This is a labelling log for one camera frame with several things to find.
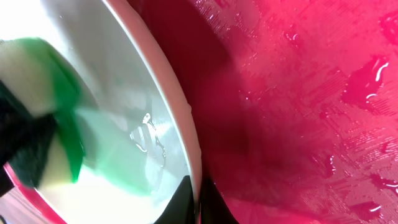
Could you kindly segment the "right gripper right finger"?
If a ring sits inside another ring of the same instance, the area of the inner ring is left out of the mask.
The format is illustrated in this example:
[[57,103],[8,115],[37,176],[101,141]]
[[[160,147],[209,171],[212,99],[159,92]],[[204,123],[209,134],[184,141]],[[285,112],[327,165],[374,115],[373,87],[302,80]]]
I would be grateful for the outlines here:
[[238,224],[210,177],[201,184],[200,219],[201,224]]

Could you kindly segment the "green yellow sponge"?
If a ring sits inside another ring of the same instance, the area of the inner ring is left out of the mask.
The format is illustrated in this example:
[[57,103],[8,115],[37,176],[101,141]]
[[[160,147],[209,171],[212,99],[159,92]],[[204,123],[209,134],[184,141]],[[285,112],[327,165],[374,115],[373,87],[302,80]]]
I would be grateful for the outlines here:
[[85,155],[79,100],[75,70],[47,41],[1,41],[1,164],[25,187],[78,180]]

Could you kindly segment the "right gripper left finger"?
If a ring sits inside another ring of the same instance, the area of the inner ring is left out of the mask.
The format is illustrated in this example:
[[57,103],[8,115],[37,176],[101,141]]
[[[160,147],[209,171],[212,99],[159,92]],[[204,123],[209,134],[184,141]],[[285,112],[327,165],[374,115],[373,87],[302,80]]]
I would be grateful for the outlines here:
[[195,202],[189,175],[183,177],[170,202],[154,224],[195,224]]

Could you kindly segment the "white plate top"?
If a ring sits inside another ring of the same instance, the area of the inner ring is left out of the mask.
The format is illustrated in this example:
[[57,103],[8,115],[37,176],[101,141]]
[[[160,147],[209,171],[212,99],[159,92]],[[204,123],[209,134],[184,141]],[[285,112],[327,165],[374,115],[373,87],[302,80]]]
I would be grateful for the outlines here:
[[47,41],[75,70],[78,180],[27,188],[1,164],[1,192],[18,188],[52,223],[154,223],[189,175],[195,222],[201,150],[175,73],[126,1],[2,1],[1,41]]

